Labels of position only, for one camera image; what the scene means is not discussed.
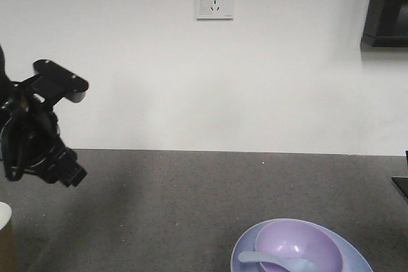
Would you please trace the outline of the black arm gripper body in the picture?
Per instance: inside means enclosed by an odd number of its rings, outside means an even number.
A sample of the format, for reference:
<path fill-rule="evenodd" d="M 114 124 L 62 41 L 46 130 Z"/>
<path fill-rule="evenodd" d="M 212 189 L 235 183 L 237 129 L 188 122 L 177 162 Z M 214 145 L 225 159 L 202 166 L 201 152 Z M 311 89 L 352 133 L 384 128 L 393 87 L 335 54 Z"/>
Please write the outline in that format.
<path fill-rule="evenodd" d="M 77 154 L 59 136 L 56 116 L 41 108 L 32 112 L 14 96 L 1 106 L 6 121 L 1 128 L 1 162 L 5 177 L 16 182 L 33 175 L 46 183 L 76 187 L 87 176 Z"/>

